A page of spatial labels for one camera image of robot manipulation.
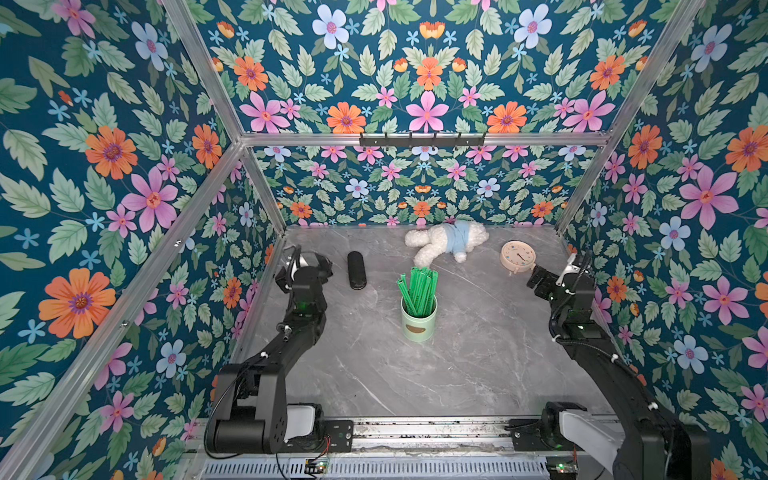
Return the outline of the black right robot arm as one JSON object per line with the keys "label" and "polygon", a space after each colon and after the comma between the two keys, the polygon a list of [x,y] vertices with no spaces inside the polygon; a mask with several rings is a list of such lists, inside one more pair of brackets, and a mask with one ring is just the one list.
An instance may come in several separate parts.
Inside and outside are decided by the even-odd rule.
{"label": "black right robot arm", "polygon": [[596,282],[587,256],[572,255],[561,273],[537,265],[527,282],[551,307],[549,332],[594,381],[621,426],[607,427],[576,403],[549,402],[541,438],[581,448],[616,479],[707,479],[710,442],[651,394],[592,316]]}

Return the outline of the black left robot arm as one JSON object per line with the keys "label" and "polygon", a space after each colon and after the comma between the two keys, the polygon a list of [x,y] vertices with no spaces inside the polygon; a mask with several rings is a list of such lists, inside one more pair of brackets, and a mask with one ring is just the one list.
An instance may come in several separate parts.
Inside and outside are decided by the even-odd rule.
{"label": "black left robot arm", "polygon": [[333,275],[332,262],[298,245],[287,249],[275,276],[288,295],[276,336],[257,354],[219,372],[214,405],[203,435],[212,458],[274,454],[289,427],[286,377],[321,337],[327,302],[323,285]]}

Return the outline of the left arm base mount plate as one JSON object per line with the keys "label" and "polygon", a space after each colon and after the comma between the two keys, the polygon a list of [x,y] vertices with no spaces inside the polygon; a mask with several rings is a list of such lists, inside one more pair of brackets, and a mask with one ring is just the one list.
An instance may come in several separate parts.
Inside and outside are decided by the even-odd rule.
{"label": "left arm base mount plate", "polygon": [[287,440],[281,453],[349,453],[352,451],[355,423],[348,419],[324,419],[304,436]]}

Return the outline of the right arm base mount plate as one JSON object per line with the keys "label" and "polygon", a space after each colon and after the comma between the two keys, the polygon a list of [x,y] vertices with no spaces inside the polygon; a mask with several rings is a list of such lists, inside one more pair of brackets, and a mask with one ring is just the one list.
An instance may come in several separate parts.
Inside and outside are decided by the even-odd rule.
{"label": "right arm base mount plate", "polygon": [[566,452],[574,448],[572,442],[546,433],[540,419],[510,419],[504,430],[517,451]]}

